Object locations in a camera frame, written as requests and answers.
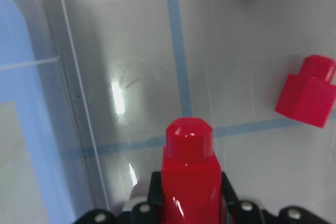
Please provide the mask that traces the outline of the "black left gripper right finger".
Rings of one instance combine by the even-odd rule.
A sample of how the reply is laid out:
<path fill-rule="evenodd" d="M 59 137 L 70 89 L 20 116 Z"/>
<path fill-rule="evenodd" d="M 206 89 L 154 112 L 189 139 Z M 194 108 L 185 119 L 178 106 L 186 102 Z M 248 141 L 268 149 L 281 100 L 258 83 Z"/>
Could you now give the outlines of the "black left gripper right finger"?
<path fill-rule="evenodd" d="M 225 172 L 222 172 L 222 195 L 226 203 L 226 223 L 262 223 L 259 207 L 250 200 L 240 200 Z"/>

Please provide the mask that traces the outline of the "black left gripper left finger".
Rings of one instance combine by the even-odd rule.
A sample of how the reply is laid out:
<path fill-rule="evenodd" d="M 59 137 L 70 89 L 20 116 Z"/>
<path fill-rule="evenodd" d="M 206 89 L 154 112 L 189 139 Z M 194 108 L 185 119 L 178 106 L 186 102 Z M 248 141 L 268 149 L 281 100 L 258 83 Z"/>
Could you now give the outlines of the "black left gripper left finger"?
<path fill-rule="evenodd" d="M 153 172 L 146 201 L 136 204 L 131 211 L 131 223 L 162 223 L 162 175 Z"/>

